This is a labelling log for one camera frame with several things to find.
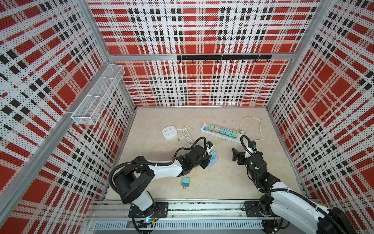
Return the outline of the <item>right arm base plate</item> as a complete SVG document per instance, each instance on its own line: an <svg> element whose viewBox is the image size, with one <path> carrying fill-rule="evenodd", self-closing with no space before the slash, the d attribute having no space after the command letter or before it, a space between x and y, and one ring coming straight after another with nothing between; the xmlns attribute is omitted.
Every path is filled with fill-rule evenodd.
<svg viewBox="0 0 374 234"><path fill-rule="evenodd" d="M260 201L245 201L243 210L247 217L275 217L270 208L260 205Z"/></svg>

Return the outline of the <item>long white power strip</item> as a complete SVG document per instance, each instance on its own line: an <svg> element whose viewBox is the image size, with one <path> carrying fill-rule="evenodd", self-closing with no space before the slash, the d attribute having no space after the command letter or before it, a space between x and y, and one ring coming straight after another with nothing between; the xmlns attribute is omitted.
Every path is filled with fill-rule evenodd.
<svg viewBox="0 0 374 234"><path fill-rule="evenodd" d="M200 132L235 144L241 144L240 137L242 134L218 125L203 123Z"/></svg>

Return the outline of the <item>blue square power strip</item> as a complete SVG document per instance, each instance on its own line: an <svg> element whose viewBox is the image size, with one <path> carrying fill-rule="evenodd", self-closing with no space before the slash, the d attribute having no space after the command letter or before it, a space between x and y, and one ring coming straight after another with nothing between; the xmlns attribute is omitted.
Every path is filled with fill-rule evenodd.
<svg viewBox="0 0 374 234"><path fill-rule="evenodd" d="M210 159L210 162L209 162L209 165L207 166L207 168L213 166L216 162L218 161L218 158L217 157L213 157Z"/></svg>

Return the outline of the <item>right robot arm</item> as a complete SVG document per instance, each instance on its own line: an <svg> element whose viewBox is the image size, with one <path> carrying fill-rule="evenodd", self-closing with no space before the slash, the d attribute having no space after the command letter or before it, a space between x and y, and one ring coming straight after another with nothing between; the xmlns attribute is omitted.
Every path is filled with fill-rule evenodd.
<svg viewBox="0 0 374 234"><path fill-rule="evenodd" d="M329 209L292 190L269 173L267 163L256 143L242 135L244 152L233 149L233 161L246 167L248 178L263 194L259 209L263 216L279 216L306 234L354 234L352 223L344 211Z"/></svg>

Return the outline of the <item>white square power strip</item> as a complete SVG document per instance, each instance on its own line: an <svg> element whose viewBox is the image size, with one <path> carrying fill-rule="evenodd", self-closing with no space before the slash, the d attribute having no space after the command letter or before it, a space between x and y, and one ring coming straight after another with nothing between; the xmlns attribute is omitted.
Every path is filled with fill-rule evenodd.
<svg viewBox="0 0 374 234"><path fill-rule="evenodd" d="M177 130L173 125L163 128L162 134L165 140L171 140L178 136Z"/></svg>

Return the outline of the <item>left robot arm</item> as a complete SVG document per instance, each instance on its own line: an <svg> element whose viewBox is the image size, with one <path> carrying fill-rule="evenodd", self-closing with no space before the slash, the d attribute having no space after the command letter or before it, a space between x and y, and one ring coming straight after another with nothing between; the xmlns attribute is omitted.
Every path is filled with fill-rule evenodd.
<svg viewBox="0 0 374 234"><path fill-rule="evenodd" d="M123 204L152 213L156 203L146 191L149 184L157 179L183 177L198 166L207 168L212 158L212 147L213 144L202 136L190 147L177 149L171 161L148 161L144 156L138 156L114 167L109 174L109 185Z"/></svg>

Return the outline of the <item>green plug adapter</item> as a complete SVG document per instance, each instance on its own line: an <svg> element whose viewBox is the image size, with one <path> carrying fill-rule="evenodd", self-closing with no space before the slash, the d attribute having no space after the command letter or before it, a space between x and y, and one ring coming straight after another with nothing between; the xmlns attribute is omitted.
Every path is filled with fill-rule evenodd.
<svg viewBox="0 0 374 234"><path fill-rule="evenodd" d="M237 137L238 137L238 135L239 135L239 133L238 133L238 132L236 132L236 131L233 131L233 132L232 132L232 135L231 135L231 137L232 137L232 138L237 138Z"/></svg>
<svg viewBox="0 0 374 234"><path fill-rule="evenodd" d="M214 131L214 128L215 128L215 126L212 125L212 124L210 124L210 125L208 126L208 130L209 130L209 131Z"/></svg>

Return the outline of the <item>pink plug adapter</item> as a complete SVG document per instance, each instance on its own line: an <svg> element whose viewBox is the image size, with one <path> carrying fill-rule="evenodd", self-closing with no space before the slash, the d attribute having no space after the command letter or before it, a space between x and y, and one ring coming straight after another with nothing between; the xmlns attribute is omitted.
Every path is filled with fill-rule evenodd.
<svg viewBox="0 0 374 234"><path fill-rule="evenodd" d="M219 126L214 127L214 132L220 133L220 131L221 131L221 127L219 127Z"/></svg>

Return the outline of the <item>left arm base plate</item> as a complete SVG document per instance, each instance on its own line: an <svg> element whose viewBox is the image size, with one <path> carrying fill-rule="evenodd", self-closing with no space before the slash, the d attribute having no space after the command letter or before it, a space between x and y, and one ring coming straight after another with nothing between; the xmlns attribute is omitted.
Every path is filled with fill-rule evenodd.
<svg viewBox="0 0 374 234"><path fill-rule="evenodd" d="M168 202L156 202L144 211L133 205L129 211L129 218L165 218L168 216L168 205Z"/></svg>

